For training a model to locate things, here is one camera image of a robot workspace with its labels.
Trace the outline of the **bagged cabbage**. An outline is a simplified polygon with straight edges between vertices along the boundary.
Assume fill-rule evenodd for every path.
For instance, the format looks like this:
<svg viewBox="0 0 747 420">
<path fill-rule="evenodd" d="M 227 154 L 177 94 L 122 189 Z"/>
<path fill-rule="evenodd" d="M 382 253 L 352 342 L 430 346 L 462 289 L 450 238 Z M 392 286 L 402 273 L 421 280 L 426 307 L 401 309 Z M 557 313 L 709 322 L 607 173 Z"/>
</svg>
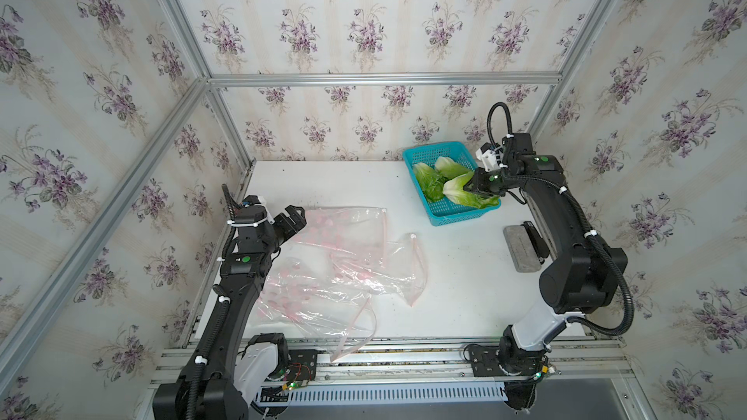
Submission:
<svg viewBox="0 0 747 420">
<path fill-rule="evenodd" d="M 466 189 L 473 175 L 474 171 L 447 181 L 444 186 L 445 197 L 452 203 L 474 209 L 483 210 L 490 207 L 498 207 L 501 204 L 499 196 L 482 198 Z"/>
<path fill-rule="evenodd" d="M 435 171 L 439 172 L 447 180 L 452 180 L 472 172 L 472 169 L 457 163 L 451 157 L 438 157 L 434 168 Z"/>
</svg>

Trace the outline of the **green chinese cabbage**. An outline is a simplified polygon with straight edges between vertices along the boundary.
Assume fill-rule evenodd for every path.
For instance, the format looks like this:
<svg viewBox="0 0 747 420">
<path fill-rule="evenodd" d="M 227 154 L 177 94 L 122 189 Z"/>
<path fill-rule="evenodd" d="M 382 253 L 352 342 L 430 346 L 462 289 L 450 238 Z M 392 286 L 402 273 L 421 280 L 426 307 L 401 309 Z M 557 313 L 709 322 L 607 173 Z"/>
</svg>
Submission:
<svg viewBox="0 0 747 420">
<path fill-rule="evenodd" d="M 412 171 L 418 187 L 428 202 L 438 202 L 445 198 L 444 186 L 447 178 L 435 168 L 426 163 L 416 163 L 412 166 Z"/>
</svg>

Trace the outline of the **clear zip-top bag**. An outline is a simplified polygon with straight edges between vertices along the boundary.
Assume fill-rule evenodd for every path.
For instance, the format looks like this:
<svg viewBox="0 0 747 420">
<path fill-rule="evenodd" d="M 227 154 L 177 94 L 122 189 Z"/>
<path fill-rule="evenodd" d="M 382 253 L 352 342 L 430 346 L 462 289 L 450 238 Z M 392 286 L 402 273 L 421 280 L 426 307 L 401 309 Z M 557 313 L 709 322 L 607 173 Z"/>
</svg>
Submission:
<svg viewBox="0 0 747 420">
<path fill-rule="evenodd" d="M 323 207 L 305 212 L 307 225 L 295 243 L 325 249 L 367 264 L 384 258 L 387 244 L 385 208 Z"/>
<path fill-rule="evenodd" d="M 374 338 L 377 315 L 371 299 L 297 259 L 283 259 L 272 267 L 247 327 L 316 340 L 336 361 Z"/>
<path fill-rule="evenodd" d="M 389 241 L 381 250 L 331 253 L 330 262 L 335 283 L 371 295 L 396 294 L 409 306 L 416 304 L 428 283 L 426 258 L 415 233 Z"/>
</svg>

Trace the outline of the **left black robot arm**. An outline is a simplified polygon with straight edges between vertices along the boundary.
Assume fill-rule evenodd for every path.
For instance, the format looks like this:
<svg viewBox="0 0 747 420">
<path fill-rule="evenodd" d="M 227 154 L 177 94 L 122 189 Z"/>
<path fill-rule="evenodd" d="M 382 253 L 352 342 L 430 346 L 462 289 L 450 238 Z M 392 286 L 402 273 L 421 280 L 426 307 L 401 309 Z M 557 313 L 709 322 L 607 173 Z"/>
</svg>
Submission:
<svg viewBox="0 0 747 420">
<path fill-rule="evenodd" d="M 258 196 L 237 201 L 227 187 L 222 191 L 230 235 L 212 287 L 217 301 L 188 363 L 175 381 L 159 386 L 152 402 L 157 419 L 245 419 L 262 384 L 290 367 L 281 332 L 242 339 L 274 259 L 307 225 L 305 210 L 290 205 L 274 216 Z"/>
</svg>

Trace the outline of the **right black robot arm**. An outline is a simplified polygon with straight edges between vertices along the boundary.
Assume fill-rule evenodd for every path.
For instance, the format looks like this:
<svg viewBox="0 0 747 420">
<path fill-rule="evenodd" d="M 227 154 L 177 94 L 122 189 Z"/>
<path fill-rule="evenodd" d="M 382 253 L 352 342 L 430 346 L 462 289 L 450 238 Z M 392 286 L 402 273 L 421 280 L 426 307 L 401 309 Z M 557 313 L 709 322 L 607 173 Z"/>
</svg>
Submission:
<svg viewBox="0 0 747 420">
<path fill-rule="evenodd" d="M 496 365 L 509 377 L 509 408 L 530 410 L 537 387 L 551 372 L 552 341 L 579 324 L 603 336 L 621 336 L 632 326 L 635 305 L 624 278 L 628 256 L 610 246 L 591 225 L 567 185 L 558 159 L 535 152 L 530 134 L 511 121 L 500 142 L 493 137 L 476 151 L 482 164 L 467 184 L 480 196 L 505 196 L 528 205 L 538 233 L 529 233 L 549 265 L 539 276 L 540 299 L 519 322 L 505 328 Z"/>
</svg>

